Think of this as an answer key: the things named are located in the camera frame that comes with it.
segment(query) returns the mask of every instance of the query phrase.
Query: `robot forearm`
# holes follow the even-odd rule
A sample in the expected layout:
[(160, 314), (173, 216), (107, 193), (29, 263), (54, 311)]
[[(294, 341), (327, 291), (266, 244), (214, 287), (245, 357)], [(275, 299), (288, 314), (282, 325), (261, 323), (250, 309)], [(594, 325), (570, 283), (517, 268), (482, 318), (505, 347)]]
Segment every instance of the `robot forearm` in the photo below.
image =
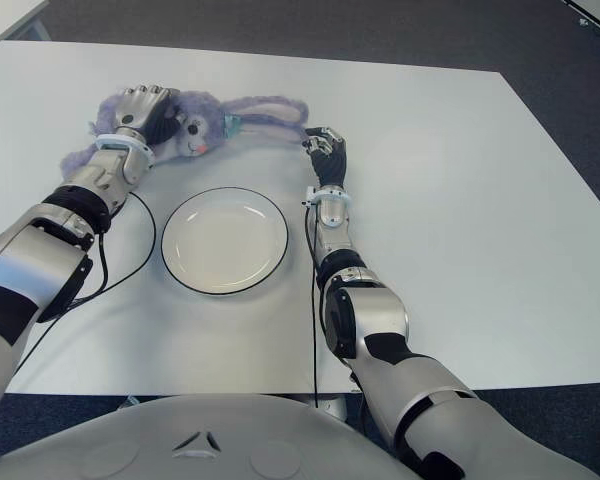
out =
[[(400, 299), (369, 270), (349, 235), (343, 189), (344, 140), (311, 129), (307, 152), (321, 180), (312, 246), (320, 318), (329, 349), (353, 371), (388, 445), (425, 480), (595, 479), (581, 465), (539, 445), (477, 398), (440, 362), (407, 346)], [(337, 168), (328, 158), (337, 153)], [(324, 178), (334, 183), (322, 183)]]

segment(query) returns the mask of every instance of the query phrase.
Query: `plush toy face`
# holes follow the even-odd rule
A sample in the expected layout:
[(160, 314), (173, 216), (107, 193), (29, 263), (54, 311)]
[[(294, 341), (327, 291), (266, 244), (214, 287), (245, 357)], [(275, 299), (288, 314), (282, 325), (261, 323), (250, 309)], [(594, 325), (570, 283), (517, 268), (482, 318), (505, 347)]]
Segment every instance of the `plush toy face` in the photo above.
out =
[(197, 157), (209, 150), (209, 146), (205, 140), (209, 133), (209, 124), (204, 117), (194, 115), (193, 118), (187, 119), (182, 128), (186, 132), (185, 137), (188, 137), (186, 138), (186, 142), (189, 155)]

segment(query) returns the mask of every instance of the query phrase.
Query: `white plate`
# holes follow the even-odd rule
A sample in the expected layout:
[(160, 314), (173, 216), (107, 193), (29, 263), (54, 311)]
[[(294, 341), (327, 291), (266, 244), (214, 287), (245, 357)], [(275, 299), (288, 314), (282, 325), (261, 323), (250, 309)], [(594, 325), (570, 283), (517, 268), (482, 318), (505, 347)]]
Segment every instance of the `white plate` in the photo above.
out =
[(287, 223), (264, 195), (237, 187), (191, 197), (169, 217), (162, 258), (185, 287), (224, 295), (267, 278), (287, 250)]

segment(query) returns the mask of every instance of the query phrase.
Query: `bunny ear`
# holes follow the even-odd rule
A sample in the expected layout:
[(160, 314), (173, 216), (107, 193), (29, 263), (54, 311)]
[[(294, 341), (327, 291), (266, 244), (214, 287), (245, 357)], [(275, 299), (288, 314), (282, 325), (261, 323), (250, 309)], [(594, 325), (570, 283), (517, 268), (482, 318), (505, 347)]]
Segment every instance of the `bunny ear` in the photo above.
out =
[(265, 135), (289, 143), (302, 143), (307, 137), (302, 127), (272, 123), (243, 123), (241, 133)]
[(309, 108), (306, 103), (281, 96), (243, 97), (224, 102), (222, 107), (226, 113), (241, 117), (267, 116), (298, 125), (305, 123), (309, 118)]

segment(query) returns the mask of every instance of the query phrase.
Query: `silver robot arm segment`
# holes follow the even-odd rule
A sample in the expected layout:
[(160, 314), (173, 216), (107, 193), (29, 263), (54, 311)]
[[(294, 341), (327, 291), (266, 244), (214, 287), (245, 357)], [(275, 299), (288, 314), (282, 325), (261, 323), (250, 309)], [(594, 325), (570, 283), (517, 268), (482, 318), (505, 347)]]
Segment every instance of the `silver robot arm segment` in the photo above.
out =
[(109, 230), (147, 172), (149, 146), (180, 128), (183, 119), (168, 111), (174, 94), (157, 86), (127, 89), (116, 133), (98, 137), (89, 163), (0, 235), (0, 399), (33, 324), (62, 314), (82, 287), (94, 237)]
[(409, 350), (403, 303), (367, 268), (348, 234), (344, 140), (330, 128), (307, 134), (320, 181), (305, 203), (315, 207), (321, 324), (398, 458), (425, 480), (599, 478), (520, 433), (440, 362)]

